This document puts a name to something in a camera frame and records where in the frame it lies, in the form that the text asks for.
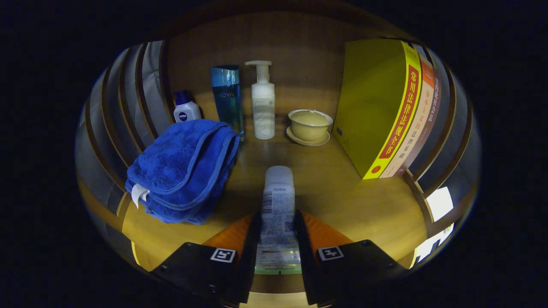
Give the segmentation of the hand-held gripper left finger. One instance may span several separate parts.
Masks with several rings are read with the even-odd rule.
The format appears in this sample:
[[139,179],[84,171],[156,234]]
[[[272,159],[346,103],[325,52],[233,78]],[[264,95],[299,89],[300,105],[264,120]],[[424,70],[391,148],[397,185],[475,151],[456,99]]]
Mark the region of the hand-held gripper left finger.
[[221,248],[186,242],[153,271],[152,276],[173,289],[192,293],[215,308],[247,303],[253,284],[262,215],[248,216],[241,248]]

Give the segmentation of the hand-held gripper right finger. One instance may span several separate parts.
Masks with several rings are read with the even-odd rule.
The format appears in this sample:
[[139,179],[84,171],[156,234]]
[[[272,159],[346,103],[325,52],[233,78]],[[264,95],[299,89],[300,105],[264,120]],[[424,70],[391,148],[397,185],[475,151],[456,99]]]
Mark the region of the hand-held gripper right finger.
[[353,242],[335,231],[325,232],[326,228],[319,219],[295,212],[294,232],[308,304],[364,302],[407,275],[407,269],[372,240]]

